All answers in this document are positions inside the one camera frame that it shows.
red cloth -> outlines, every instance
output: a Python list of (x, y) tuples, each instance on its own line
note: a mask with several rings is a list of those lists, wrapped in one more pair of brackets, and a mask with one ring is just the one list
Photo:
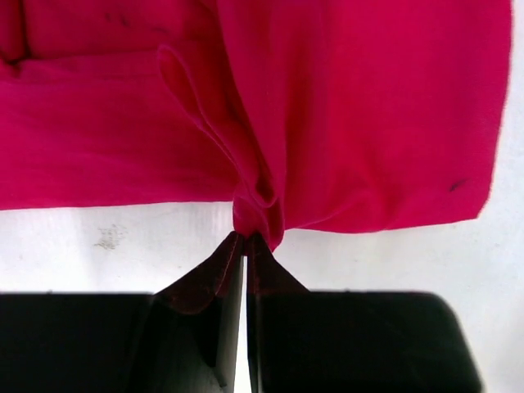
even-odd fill
[(0, 209), (231, 201), (358, 233), (477, 217), (509, 0), (4, 0)]

